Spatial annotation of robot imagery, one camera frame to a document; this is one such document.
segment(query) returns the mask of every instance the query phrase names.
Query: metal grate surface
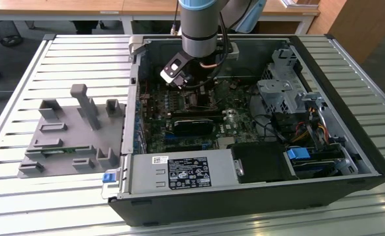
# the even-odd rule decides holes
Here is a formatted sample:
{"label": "metal grate surface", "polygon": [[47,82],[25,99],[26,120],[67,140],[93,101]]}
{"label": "metal grate surface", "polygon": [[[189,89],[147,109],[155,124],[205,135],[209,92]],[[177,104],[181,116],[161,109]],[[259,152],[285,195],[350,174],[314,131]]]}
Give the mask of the metal grate surface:
{"label": "metal grate surface", "polygon": [[[109,98],[125,103],[127,39],[123,35],[62,35],[41,44],[0,118],[0,235],[385,234],[385,184],[350,194],[326,207],[131,228],[101,198],[101,174],[14,178],[39,118],[35,109],[42,98],[58,97],[59,105],[74,105],[70,85],[85,83],[97,104]],[[338,44],[323,36],[303,36],[301,40],[385,156],[381,91]],[[314,83],[307,83],[315,90]]]}

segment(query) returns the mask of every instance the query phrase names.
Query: floor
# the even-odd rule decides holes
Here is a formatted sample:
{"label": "floor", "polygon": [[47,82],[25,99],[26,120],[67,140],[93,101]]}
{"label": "floor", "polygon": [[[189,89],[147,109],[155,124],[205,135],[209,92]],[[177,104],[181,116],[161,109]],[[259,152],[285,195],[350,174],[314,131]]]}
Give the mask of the floor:
{"label": "floor", "polygon": [[[94,34],[122,34],[121,23],[115,21],[103,22],[107,29],[95,29]],[[150,26],[137,23],[135,32],[154,30]],[[74,26],[67,21],[38,21],[35,29],[27,29],[23,22],[15,22],[25,41],[15,47],[6,48],[0,45],[0,91],[13,91],[25,72],[26,66],[39,45],[42,36],[46,33],[74,34]],[[361,65],[371,79],[385,92],[385,39],[377,49]],[[0,93],[0,114],[10,97],[10,92]]]}

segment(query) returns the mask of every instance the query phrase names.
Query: warning label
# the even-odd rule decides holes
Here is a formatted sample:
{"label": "warning label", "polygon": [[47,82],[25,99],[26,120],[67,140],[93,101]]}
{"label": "warning label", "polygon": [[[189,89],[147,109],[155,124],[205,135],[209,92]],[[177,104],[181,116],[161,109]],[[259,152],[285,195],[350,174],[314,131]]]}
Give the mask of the warning label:
{"label": "warning label", "polygon": [[211,186],[206,157],[167,160],[167,176],[171,190]]}

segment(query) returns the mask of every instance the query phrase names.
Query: red wire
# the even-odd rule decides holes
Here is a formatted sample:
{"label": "red wire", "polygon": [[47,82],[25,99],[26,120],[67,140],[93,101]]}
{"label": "red wire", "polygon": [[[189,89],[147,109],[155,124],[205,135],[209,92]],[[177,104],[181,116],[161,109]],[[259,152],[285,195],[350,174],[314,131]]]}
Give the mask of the red wire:
{"label": "red wire", "polygon": [[298,124],[295,125],[295,135],[297,135],[297,132],[298,132],[298,126],[301,126],[303,124],[303,122],[298,122]]}

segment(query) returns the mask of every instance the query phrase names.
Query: black cable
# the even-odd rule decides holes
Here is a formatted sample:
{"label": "black cable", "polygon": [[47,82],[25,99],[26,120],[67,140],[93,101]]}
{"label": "black cable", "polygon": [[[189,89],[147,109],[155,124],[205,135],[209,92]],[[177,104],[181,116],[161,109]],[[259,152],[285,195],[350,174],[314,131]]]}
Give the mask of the black cable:
{"label": "black cable", "polygon": [[178,14],[178,5],[179,5],[179,1],[177,0],[177,8],[174,9],[174,17],[173,17],[173,26],[175,25],[175,21],[177,21],[177,14]]}
{"label": "black cable", "polygon": [[229,37],[227,37],[227,31],[226,31],[226,26],[225,26],[225,21],[223,17],[221,15],[221,12],[218,13],[219,17],[219,25],[221,25],[221,34],[222,34],[222,39],[223,39],[223,57],[217,63],[217,66],[221,66],[226,60],[227,54],[229,54]]}
{"label": "black cable", "polygon": [[251,3],[251,0],[249,0],[246,9],[245,9],[245,11],[243,11],[243,14],[239,16],[239,18],[233,22],[233,24],[231,24],[230,27],[227,28],[227,32],[229,32],[229,30],[231,29],[231,27],[243,19],[245,15],[246,15],[246,12],[247,12],[247,9],[249,9],[249,7],[250,7],[250,3]]}
{"label": "black cable", "polygon": [[253,118],[253,121],[255,122],[255,124],[262,128],[262,129],[265,129],[265,130],[267,130],[274,136],[277,136],[277,138],[281,140],[281,141],[283,141],[285,143],[287,143],[289,141],[286,140],[286,138],[281,135],[281,134],[278,134],[278,132],[275,131],[275,130],[273,130],[273,129],[270,129],[270,128],[267,128],[266,127],[266,125],[269,124],[266,124],[266,125],[262,125],[254,118]]}
{"label": "black cable", "polygon": [[193,86],[185,86],[183,89],[186,90],[193,90],[199,88],[202,85],[205,85],[207,82],[210,82],[214,77],[218,75],[219,71],[221,71],[221,66],[226,60],[227,54],[229,54],[229,38],[227,38],[227,33],[226,33],[226,26],[225,26],[225,21],[223,21],[223,17],[221,15],[221,13],[218,13],[218,17],[219,17],[219,24],[221,24],[221,32],[222,32],[222,38],[223,38],[223,57],[221,58],[219,62],[217,63],[217,67],[213,70],[210,77],[199,84],[193,85]]}

